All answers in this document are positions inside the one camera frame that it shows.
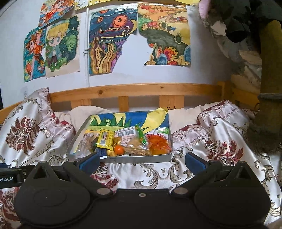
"barcode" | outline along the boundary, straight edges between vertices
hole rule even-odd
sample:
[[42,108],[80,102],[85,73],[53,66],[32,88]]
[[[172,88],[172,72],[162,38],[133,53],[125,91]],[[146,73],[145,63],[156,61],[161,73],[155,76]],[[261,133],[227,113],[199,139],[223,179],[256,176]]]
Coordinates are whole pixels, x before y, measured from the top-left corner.
[[131,134],[134,134],[133,130],[125,131],[125,135],[131,135]]
[[101,145],[105,145],[106,144],[106,140],[101,139]]

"wooden headboard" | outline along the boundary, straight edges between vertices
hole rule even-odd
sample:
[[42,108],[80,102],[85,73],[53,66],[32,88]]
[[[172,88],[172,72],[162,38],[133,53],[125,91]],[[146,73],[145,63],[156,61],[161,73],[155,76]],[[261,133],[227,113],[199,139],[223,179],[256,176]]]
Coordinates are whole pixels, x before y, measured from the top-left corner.
[[[257,94],[232,86],[231,82],[218,82],[217,85],[195,83],[142,83],[87,87],[50,93],[51,103],[71,102],[71,108],[91,105],[91,99],[118,97],[120,112],[129,111],[129,96],[159,96],[159,106],[169,109],[184,107],[184,96],[210,96],[212,102],[224,99],[236,105],[240,103],[254,107]],[[0,110],[0,123],[20,104],[18,102]]]

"white pipe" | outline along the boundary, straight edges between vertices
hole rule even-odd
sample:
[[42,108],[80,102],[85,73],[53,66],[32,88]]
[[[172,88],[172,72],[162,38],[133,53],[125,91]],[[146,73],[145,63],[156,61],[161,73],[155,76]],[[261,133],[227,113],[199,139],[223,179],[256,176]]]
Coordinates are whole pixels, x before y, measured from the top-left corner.
[[90,82],[89,82],[89,58],[88,58],[88,48],[89,48],[89,8],[86,9],[86,20],[85,20],[85,45],[84,45],[84,57],[86,59],[86,64],[85,64],[85,82],[86,82],[86,87],[90,87]]
[[2,15],[3,13],[5,13],[5,11],[6,11],[11,5],[14,4],[15,1],[16,1],[16,0],[10,0],[10,1],[8,1],[7,4],[4,5],[2,9],[0,9],[0,17],[1,17],[1,15]]

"poster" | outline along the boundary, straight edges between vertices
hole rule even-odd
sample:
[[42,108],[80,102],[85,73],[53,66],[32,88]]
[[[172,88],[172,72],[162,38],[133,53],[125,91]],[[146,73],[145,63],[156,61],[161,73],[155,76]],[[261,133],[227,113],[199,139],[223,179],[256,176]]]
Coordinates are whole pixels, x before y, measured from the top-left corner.
[[41,55],[45,48],[46,28],[32,30],[24,41],[23,71],[24,80],[28,82],[45,76],[44,59]]
[[61,18],[74,7],[74,0],[46,0],[40,11],[38,27],[43,28]]
[[93,13],[89,29],[89,74],[112,72],[122,54],[122,45],[136,30],[136,5]]
[[84,7],[95,5],[97,3],[100,3],[100,1],[99,0],[76,0],[74,4],[74,9],[79,10]]
[[47,28],[44,50],[46,78],[80,70],[79,24],[75,15]]
[[153,48],[144,65],[189,65],[190,29],[186,6],[138,4],[138,29]]

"wall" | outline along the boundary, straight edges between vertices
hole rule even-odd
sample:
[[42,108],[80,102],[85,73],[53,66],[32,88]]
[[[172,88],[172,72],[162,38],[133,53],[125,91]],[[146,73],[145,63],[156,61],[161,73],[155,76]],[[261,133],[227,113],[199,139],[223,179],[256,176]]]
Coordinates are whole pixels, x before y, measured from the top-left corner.
[[[85,64],[85,22],[86,12],[80,11],[80,72],[52,78],[39,78],[24,83],[23,43],[26,35],[38,26],[39,12],[43,0],[17,0],[0,17],[0,86],[4,107],[23,100],[34,90],[49,87],[50,92],[76,89],[87,86]],[[229,80],[231,63],[219,50],[216,40],[206,29],[197,10],[189,10],[188,21],[191,30],[191,67],[144,66],[152,49],[146,38],[139,33],[130,35],[124,43],[114,71],[110,74],[90,76],[90,86],[121,83],[207,83]]]

